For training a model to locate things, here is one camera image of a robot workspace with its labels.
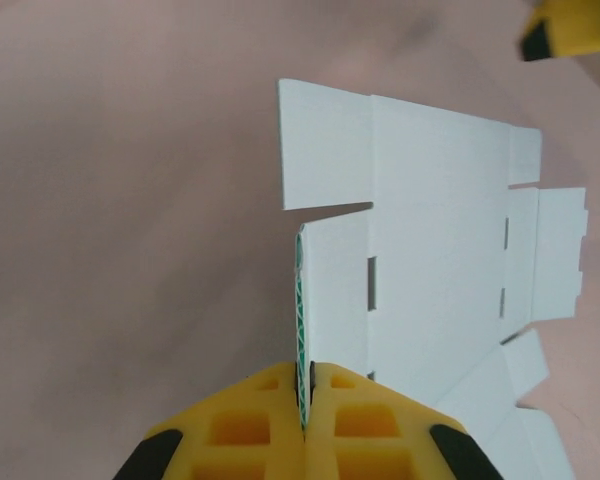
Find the box flap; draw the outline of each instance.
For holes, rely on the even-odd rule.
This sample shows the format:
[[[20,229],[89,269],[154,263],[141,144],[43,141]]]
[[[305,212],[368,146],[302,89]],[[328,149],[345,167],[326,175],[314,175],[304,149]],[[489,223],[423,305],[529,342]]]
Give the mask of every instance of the box flap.
[[[575,479],[560,434],[551,417],[541,410],[517,409],[517,414],[527,431],[536,462],[546,480]]]
[[[284,208],[370,202],[371,99],[296,80],[278,89]]]
[[[587,232],[584,188],[540,190],[533,320],[575,315],[582,289],[580,244]]]
[[[507,360],[509,378],[516,398],[524,397],[549,377],[549,367],[536,330],[525,332],[501,348]]]
[[[489,441],[480,446],[507,480],[562,480],[563,477],[543,476],[518,410],[512,409]]]
[[[504,353],[496,347],[434,407],[462,423],[482,444],[515,408],[516,400]]]
[[[511,128],[509,185],[540,181],[542,134],[536,128]]]
[[[360,375],[368,373],[368,230],[363,211],[307,223],[300,232],[307,354]]]

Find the table surface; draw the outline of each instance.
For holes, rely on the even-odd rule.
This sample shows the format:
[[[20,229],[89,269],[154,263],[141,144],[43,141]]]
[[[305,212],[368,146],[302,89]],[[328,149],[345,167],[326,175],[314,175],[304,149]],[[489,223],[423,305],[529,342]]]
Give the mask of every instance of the table surface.
[[[545,131],[541,185],[586,186],[589,233],[525,402],[600,479],[600,112],[512,95],[513,49],[454,17],[508,31],[505,7],[457,4],[0,1],[0,479],[111,477],[153,423],[294,357],[294,234],[346,209],[281,210],[281,77]]]

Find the unfolded box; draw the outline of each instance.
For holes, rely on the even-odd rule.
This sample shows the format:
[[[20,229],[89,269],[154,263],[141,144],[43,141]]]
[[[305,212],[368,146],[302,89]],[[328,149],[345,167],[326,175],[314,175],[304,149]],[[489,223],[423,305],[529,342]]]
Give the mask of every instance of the unfolded box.
[[[550,418],[516,407],[548,375],[517,334],[574,314],[584,189],[509,188],[539,180],[535,129],[295,80],[279,95],[284,207],[373,203],[298,234],[303,365],[456,417],[507,479],[573,477]]]

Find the green corrugated edge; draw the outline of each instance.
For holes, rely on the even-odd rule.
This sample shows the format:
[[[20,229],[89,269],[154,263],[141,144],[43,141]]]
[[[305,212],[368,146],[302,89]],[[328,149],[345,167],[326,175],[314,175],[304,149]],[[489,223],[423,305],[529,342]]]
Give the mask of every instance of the green corrugated edge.
[[[296,362],[298,365],[298,409],[300,411],[300,424],[302,429],[307,428],[309,422],[309,405],[307,405],[306,379],[306,350],[305,350],[305,324],[304,303],[302,297],[302,228],[296,235]]]

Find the yellow object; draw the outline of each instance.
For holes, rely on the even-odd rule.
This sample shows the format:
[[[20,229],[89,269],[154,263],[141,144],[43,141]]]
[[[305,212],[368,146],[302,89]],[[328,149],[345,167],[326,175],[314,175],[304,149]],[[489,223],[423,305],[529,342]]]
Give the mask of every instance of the yellow object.
[[[522,39],[525,61],[600,52],[600,0],[545,0],[535,7]]]
[[[115,480],[501,479],[458,422],[332,364],[315,365],[303,433],[294,368],[263,370],[154,427]]]

